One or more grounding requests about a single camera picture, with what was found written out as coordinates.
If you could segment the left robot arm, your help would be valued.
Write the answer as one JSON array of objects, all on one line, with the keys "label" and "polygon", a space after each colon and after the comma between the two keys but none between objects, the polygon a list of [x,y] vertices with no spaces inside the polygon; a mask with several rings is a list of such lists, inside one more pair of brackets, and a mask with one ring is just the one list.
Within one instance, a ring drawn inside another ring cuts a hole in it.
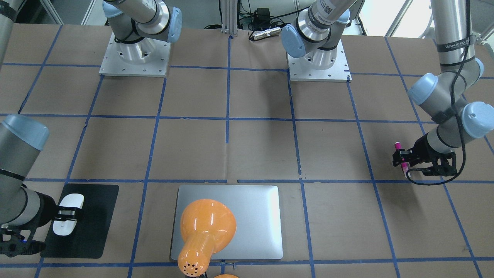
[{"label": "left robot arm", "polygon": [[[281,30],[282,44],[292,58],[333,51],[340,41],[343,24],[349,21],[352,0],[316,0],[303,9],[296,21]],[[441,72],[427,73],[409,89],[408,96],[436,123],[410,149],[397,142],[393,165],[404,176],[456,178],[464,169],[465,145],[493,129],[493,107],[484,102],[468,103],[462,94],[484,72],[475,56],[474,34],[468,0],[432,0],[436,49]]]}]

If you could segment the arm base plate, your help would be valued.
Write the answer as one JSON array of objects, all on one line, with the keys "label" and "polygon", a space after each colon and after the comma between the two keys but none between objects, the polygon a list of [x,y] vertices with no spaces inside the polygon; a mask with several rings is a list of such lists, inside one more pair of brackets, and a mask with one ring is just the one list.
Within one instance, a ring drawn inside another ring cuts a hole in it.
[{"label": "arm base plate", "polygon": [[144,38],[134,44],[115,41],[111,34],[99,74],[112,77],[167,76],[171,43]]},{"label": "arm base plate", "polygon": [[286,55],[291,81],[348,82],[352,80],[341,41],[335,49],[316,49],[302,58]]}]

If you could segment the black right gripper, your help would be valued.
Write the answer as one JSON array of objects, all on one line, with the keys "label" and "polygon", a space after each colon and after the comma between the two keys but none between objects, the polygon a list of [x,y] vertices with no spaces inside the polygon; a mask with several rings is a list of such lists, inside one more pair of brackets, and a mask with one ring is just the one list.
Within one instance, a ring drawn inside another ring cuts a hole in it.
[{"label": "black right gripper", "polygon": [[[23,225],[6,225],[1,227],[0,253],[7,257],[18,255],[32,255],[41,253],[46,248],[46,243],[35,241],[34,235],[39,227],[53,220],[57,213],[57,205],[54,199],[46,194],[38,193],[41,201],[40,208],[34,218]],[[58,212],[58,216],[76,216],[76,208],[65,208]],[[55,220],[54,226],[76,225],[77,220]]]}]

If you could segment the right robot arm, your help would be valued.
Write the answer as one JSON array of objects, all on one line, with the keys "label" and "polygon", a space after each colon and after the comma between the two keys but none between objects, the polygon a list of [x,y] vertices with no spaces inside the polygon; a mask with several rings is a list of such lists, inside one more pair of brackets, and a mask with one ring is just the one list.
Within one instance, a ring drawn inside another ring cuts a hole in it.
[{"label": "right robot arm", "polygon": [[1,254],[7,257],[42,252],[34,241],[37,228],[53,221],[67,222],[71,233],[81,221],[84,197],[74,207],[56,205],[46,194],[26,188],[24,181],[49,136],[48,128],[18,113],[8,114],[0,127]]}]

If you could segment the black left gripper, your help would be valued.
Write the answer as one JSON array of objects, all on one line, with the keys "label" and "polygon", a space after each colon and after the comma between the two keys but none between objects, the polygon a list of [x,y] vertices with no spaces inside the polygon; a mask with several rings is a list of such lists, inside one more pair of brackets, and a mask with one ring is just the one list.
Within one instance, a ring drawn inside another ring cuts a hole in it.
[{"label": "black left gripper", "polygon": [[425,176],[455,176],[457,174],[456,153],[440,153],[429,144],[427,135],[419,138],[409,150],[397,149],[393,153],[393,166],[410,167],[421,163],[431,163],[425,168]]}]

